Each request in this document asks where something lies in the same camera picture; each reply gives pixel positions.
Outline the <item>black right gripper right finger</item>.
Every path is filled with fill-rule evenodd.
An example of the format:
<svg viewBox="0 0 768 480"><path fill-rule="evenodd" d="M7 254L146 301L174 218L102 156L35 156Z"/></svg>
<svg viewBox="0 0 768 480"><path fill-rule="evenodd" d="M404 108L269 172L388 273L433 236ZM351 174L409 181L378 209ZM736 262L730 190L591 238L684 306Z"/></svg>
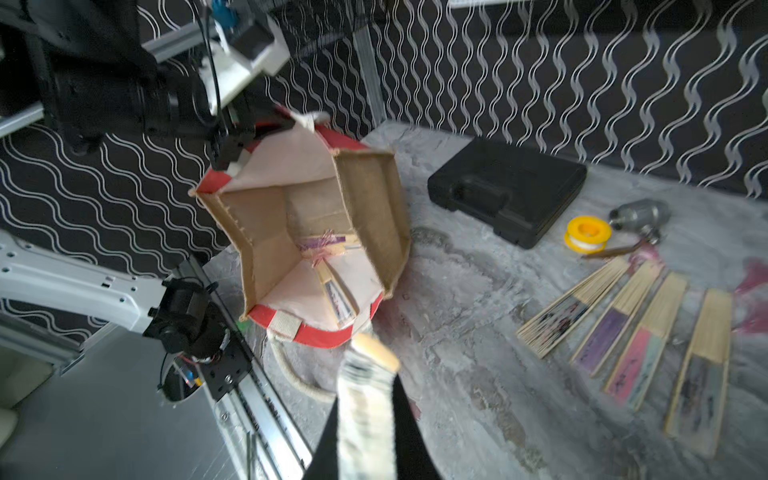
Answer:
<svg viewBox="0 0 768 480"><path fill-rule="evenodd" d="M397 478L440 479L399 376L393 384L393 412Z"/></svg>

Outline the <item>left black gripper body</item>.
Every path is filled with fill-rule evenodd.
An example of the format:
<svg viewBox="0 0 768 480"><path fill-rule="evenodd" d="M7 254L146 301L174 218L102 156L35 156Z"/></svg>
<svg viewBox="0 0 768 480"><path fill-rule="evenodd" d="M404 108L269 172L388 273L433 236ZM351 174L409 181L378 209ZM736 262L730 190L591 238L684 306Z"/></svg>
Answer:
<svg viewBox="0 0 768 480"><path fill-rule="evenodd" d="M293 126L294 119L287 109L269 98L244 91L224 108L208 137L210 166L214 171L226 171L247 147Z"/></svg>

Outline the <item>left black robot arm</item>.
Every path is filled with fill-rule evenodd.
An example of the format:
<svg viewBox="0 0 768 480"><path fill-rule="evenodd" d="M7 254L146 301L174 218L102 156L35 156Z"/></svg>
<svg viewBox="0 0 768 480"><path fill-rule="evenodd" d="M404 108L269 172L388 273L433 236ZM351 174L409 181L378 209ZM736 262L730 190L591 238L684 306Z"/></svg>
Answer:
<svg viewBox="0 0 768 480"><path fill-rule="evenodd" d="M5 1L1 227L27 248L162 278L227 245L192 189L264 115L290 51L254 1Z"/></svg>

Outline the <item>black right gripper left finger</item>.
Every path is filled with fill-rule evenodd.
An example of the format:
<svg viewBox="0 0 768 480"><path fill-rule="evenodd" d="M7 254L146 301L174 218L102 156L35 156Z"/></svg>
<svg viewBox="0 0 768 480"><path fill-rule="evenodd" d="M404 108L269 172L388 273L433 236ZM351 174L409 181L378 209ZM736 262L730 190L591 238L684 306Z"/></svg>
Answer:
<svg viewBox="0 0 768 480"><path fill-rule="evenodd" d="M303 480L339 479L337 431L338 401L335 401L313 454L312 461L302 477Z"/></svg>

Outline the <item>bamboo fan grey floral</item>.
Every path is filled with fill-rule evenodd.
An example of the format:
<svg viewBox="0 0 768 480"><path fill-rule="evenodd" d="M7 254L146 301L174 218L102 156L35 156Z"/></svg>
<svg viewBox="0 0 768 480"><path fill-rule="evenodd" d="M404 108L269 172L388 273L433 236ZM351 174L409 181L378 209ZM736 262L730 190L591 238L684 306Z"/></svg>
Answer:
<svg viewBox="0 0 768 480"><path fill-rule="evenodd" d="M729 289L685 272L695 310L663 424L694 476L767 468L767 262L743 264Z"/></svg>

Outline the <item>red jute tote bag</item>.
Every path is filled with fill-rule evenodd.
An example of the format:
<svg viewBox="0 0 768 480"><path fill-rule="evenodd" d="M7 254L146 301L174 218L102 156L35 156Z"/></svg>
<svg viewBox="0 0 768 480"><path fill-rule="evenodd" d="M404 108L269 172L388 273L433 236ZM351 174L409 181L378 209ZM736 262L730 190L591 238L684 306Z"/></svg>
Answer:
<svg viewBox="0 0 768 480"><path fill-rule="evenodd" d="M276 107L195 198L240 258L242 320L274 347L341 347L368 329L407 264L411 234L393 153Z"/></svg>

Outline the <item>bamboo fan floral white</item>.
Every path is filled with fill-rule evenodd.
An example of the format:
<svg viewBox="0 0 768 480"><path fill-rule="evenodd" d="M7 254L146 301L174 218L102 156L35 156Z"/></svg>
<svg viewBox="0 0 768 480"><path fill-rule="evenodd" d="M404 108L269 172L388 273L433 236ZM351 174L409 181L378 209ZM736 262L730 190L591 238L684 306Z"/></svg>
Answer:
<svg viewBox="0 0 768 480"><path fill-rule="evenodd" d="M528 320L517 337L538 358L564 340L629 270L629 262L614 258Z"/></svg>

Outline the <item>bamboo fan pink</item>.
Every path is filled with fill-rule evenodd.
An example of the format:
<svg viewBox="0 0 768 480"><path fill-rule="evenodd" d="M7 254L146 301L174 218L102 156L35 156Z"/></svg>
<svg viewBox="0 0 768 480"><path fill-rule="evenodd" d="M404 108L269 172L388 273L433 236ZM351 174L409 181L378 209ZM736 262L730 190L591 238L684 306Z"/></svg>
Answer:
<svg viewBox="0 0 768 480"><path fill-rule="evenodd" d="M656 290L604 387L618 405L632 411L642 405L687 287L686 277L671 272Z"/></svg>

